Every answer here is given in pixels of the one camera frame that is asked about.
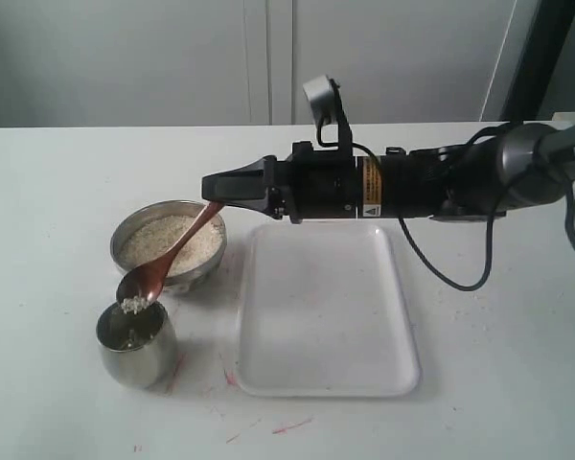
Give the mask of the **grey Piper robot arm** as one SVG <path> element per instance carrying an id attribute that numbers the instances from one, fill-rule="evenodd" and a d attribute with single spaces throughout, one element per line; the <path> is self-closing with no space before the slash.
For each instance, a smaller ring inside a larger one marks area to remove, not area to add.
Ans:
<path id="1" fill-rule="evenodd" d="M 285 159 L 267 155 L 206 175 L 204 199 L 273 219 L 416 219 L 483 221 L 553 203 L 563 178 L 575 180 L 575 126 L 486 126 L 461 144 L 389 148 L 356 156 L 345 141 L 315 149 L 293 144 Z"/>

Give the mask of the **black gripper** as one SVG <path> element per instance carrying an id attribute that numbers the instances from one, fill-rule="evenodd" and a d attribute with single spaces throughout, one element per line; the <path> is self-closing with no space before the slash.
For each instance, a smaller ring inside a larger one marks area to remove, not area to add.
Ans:
<path id="1" fill-rule="evenodd" d="M 297 143 L 286 160 L 266 155 L 244 167 L 204 176 L 201 191 L 207 201 L 274 219 L 288 217 L 294 223 L 426 218 L 441 208 L 441 160 L 405 152 L 353 156 Z"/>

